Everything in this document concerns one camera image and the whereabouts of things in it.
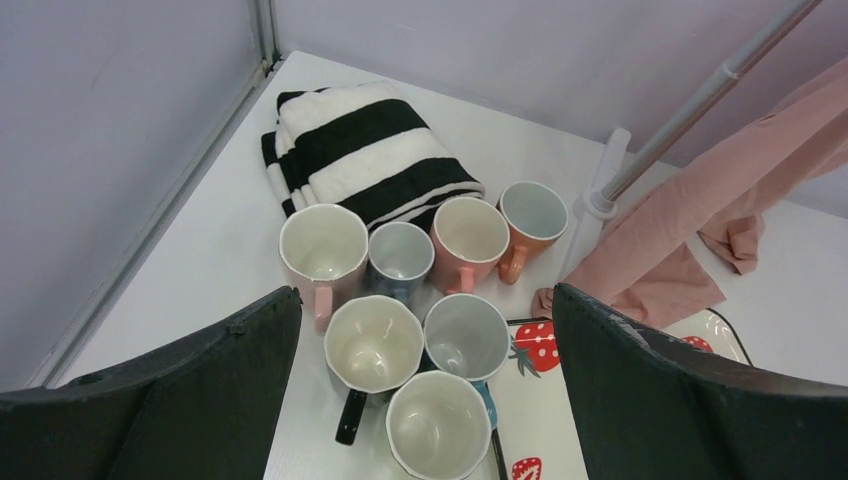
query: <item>mug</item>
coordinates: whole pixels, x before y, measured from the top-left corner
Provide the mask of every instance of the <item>mug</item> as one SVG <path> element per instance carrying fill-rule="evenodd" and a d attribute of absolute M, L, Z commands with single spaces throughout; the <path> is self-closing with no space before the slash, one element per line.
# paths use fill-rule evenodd
<path fill-rule="evenodd" d="M 457 376 L 419 373 L 389 402 L 386 431 L 392 456 L 413 477 L 468 477 L 489 450 L 492 425 L 483 399 Z"/>
<path fill-rule="evenodd" d="M 483 200 L 457 197 L 436 211 L 430 238 L 436 261 L 430 281 L 445 293 L 471 293 L 509 245 L 503 216 Z"/>
<path fill-rule="evenodd" d="M 496 427 L 498 414 L 486 380 L 509 355 L 509 327 L 501 312 L 476 295 L 444 297 L 424 318 L 424 350 L 436 368 L 471 382 Z"/>
<path fill-rule="evenodd" d="M 295 213 L 280 230 L 280 257 L 323 333 L 335 308 L 353 298 L 365 275 L 368 229 L 339 205 L 319 204 Z"/>
<path fill-rule="evenodd" d="M 430 237 L 405 222 L 387 223 L 368 242 L 369 291 L 409 305 L 409 297 L 433 266 L 435 250 Z"/>
<path fill-rule="evenodd" d="M 337 442 L 353 445 L 367 396 L 403 385 L 418 370 L 423 351 L 421 322 L 398 300 L 361 297 L 333 314 L 324 355 L 330 370 L 350 388 Z"/>
<path fill-rule="evenodd" d="M 568 227 L 568 208 L 550 188 L 536 182 L 518 182 L 507 187 L 498 200 L 509 224 L 509 248 L 498 262 L 501 281 L 512 285 L 530 260 L 538 257 Z"/>

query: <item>red strawberry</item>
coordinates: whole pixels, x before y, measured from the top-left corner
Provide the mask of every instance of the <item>red strawberry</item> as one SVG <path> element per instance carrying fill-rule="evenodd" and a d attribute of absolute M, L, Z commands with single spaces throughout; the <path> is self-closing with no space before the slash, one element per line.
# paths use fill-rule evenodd
<path fill-rule="evenodd" d="M 509 358 L 518 361 L 518 371 L 522 376 L 525 368 L 539 377 L 539 372 L 547 372 L 559 365 L 553 322 L 528 323 L 518 327 L 512 339 L 512 352 Z"/>
<path fill-rule="evenodd" d="M 542 480 L 542 459 L 527 457 L 512 466 L 512 480 Z"/>
<path fill-rule="evenodd" d="M 712 353 L 712 351 L 713 351 L 713 347 L 711 347 L 710 344 L 707 343 L 707 341 L 704 340 L 701 337 L 696 337 L 696 336 L 683 337 L 683 338 L 681 338 L 681 340 L 688 343 L 689 345 L 692 345 L 693 347 L 700 348 L 701 350 L 706 350 L 710 353 Z"/>

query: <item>white wall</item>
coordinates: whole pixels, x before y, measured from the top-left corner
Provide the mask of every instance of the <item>white wall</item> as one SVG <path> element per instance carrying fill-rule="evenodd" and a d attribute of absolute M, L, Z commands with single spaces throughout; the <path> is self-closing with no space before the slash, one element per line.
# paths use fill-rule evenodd
<path fill-rule="evenodd" d="M 787 0 L 277 0 L 305 50 L 595 140 L 638 147 Z M 848 55 L 822 5 L 669 153 L 685 164 Z M 848 168 L 794 198 L 848 217 Z"/>
<path fill-rule="evenodd" d="M 21 387 L 258 63 L 244 0 L 0 0 L 0 390 Z"/>

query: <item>pink cloth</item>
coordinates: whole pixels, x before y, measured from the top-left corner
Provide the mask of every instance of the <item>pink cloth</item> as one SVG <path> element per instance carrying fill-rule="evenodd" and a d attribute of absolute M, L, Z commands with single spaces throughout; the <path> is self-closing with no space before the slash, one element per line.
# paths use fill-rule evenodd
<path fill-rule="evenodd" d="M 725 299 L 685 245 L 698 232 L 737 273 L 756 268 L 762 212 L 848 162 L 848 58 L 700 155 L 608 225 L 563 281 L 664 328 Z M 550 316 L 550 291 L 533 302 Z"/>

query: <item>striped towel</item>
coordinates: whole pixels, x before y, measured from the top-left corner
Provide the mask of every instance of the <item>striped towel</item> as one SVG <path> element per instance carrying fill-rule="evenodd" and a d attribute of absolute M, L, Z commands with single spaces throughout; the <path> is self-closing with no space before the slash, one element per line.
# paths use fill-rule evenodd
<path fill-rule="evenodd" d="M 262 136 L 262 153 L 287 216 L 336 203 L 369 230 L 408 221 L 429 231 L 446 200 L 484 196 L 387 82 L 283 92 L 277 110 L 277 131 Z"/>

